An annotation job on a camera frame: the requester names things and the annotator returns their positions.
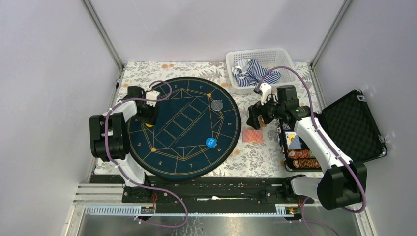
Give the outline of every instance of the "blue and white striped fabric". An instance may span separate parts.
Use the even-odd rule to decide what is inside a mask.
[[[256,60],[243,59],[239,60],[236,65],[232,68],[233,76],[236,78],[236,82],[239,86],[254,86],[262,78],[262,76],[268,71],[268,68],[262,67]],[[264,79],[265,83],[276,84],[281,73],[272,71]]]

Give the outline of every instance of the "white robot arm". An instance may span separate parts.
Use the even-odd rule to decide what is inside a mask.
[[[353,163],[351,158],[343,153],[321,127],[317,118],[313,124],[308,106],[299,105],[294,86],[278,87],[278,99],[271,94],[268,84],[260,86],[262,100],[249,107],[247,124],[255,129],[260,128],[259,117],[265,124],[274,119],[283,121],[303,139],[320,163],[324,174],[322,179],[297,176],[291,180],[293,193],[318,199],[325,209],[331,210],[345,207],[362,201],[360,190],[340,157],[349,163],[363,189],[366,186],[367,169],[363,163]]]
[[[146,92],[141,87],[132,86],[128,87],[128,95],[122,100],[136,97],[142,98],[143,96],[147,100],[156,100],[159,92]],[[107,134],[109,137],[109,151],[117,164],[109,162],[104,145],[104,119],[107,112],[90,117],[90,144],[93,156],[109,162],[117,170],[119,170],[118,166],[121,166],[126,173],[126,175],[121,176],[128,187],[136,187],[135,184],[129,181],[130,179],[136,183],[144,184],[146,175],[130,154],[130,141],[126,123],[131,117],[135,116],[137,119],[154,125],[158,109],[159,107],[154,101],[128,101],[112,112],[110,115],[112,122]]]

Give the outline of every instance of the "white enclosure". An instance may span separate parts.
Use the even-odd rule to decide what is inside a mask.
[[[311,62],[349,1],[84,2],[127,63],[275,47]],[[363,90],[387,138],[388,156],[366,163],[379,236],[417,232],[416,12],[415,0],[353,1],[314,68],[327,104]],[[0,2],[0,235],[62,234],[92,162],[89,117],[106,111],[120,73],[103,41],[82,0]]]
[[[224,61],[285,48],[311,61],[343,0],[92,0],[123,62]]]
[[[81,1],[1,1],[0,64],[0,235],[62,235],[119,70]]]
[[[316,67],[327,104],[361,89],[387,138],[388,156],[365,164],[379,236],[417,232],[416,10],[415,0],[355,1]]]

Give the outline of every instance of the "round game mat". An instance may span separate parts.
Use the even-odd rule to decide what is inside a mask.
[[[169,99],[158,102],[155,126],[130,119],[131,154],[145,170],[164,179],[204,175],[225,161],[239,140],[238,106],[209,80],[181,77],[167,82],[173,92]],[[169,93],[163,83],[153,89],[161,93],[159,98]]]

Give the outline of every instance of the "black case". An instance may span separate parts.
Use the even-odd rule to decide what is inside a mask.
[[[316,117],[333,142],[354,162],[367,162],[387,155],[385,139],[381,136],[365,96],[359,89],[327,106]],[[287,156],[284,132],[280,135],[288,171],[318,170],[295,169],[292,160]]]

